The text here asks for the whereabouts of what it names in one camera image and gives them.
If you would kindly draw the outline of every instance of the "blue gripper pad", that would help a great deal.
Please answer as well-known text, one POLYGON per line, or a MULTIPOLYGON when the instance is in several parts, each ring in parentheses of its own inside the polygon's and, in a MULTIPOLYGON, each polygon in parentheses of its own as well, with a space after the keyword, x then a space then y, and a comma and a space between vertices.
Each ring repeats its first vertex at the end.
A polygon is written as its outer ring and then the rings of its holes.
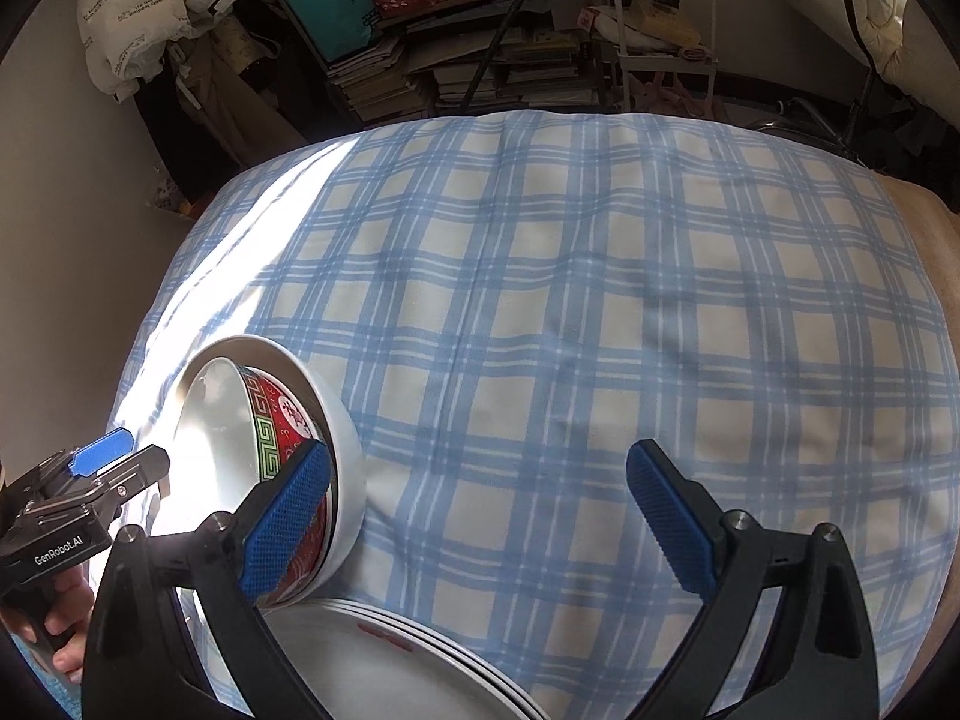
POLYGON ((318 442, 247 536, 240 589, 252 604, 277 589, 329 486, 330 453, 318 442))
POLYGON ((627 487, 680 587, 706 601, 716 589, 713 543, 688 507, 683 490, 678 490, 690 484, 654 442, 637 442, 630 447, 627 487))
POLYGON ((117 428, 102 439, 78 449, 73 456, 73 472, 92 476, 107 464, 133 452, 133 435, 126 428, 117 428))

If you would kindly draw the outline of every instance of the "metal bolt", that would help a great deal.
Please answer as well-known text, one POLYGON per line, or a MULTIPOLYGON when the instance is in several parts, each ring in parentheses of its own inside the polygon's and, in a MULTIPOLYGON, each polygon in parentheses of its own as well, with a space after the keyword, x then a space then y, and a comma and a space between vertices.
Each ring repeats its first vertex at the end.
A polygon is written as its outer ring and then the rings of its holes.
POLYGON ((222 533, 229 528, 232 520, 233 515, 230 512, 213 512, 213 514, 210 514, 206 519, 206 526, 213 531, 213 533, 222 533))
POLYGON ((730 525, 734 531, 745 531, 757 523, 750 514, 747 514, 747 512, 744 512, 742 509, 733 509, 731 512, 727 512, 725 517, 727 518, 728 525, 730 525))
POLYGON ((117 541, 121 544, 130 544, 140 535, 140 528, 136 525, 124 525, 117 533, 117 541))

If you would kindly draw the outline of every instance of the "teal bag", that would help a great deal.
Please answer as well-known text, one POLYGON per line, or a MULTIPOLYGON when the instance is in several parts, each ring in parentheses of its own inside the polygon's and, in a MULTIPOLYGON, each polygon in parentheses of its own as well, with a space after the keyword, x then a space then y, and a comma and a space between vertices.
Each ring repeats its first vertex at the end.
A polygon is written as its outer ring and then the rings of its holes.
POLYGON ((380 18, 373 0, 285 0, 328 62, 370 45, 380 18))

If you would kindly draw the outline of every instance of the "white wall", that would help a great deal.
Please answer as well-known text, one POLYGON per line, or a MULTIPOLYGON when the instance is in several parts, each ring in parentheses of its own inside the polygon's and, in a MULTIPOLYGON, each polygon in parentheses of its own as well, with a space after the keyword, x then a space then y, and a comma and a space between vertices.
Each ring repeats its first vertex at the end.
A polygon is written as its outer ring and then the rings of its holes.
POLYGON ((185 234, 146 207, 158 157, 90 83, 76 0, 43 0, 0 63, 0 460, 16 478, 98 435, 185 234))
MULTIPOLYGON (((680 0, 709 35, 709 0, 680 0)), ((842 103, 860 91, 865 70, 784 0, 717 0, 721 71, 775 81, 842 103)))

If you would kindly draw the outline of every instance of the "plaid tablecloth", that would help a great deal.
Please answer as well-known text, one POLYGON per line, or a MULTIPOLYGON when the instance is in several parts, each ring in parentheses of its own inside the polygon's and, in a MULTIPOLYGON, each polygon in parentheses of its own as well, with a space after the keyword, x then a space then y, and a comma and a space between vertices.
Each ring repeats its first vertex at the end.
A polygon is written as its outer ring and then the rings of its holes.
POLYGON ((860 167, 645 115, 311 146, 195 226, 113 424, 142 435, 190 354, 238 332, 333 384, 367 452, 366 522, 325 590, 454 637, 554 718, 623 717, 699 605, 627 493, 640 437, 725 508, 843 528, 883 704, 928 630, 960 527, 960 381, 860 167))

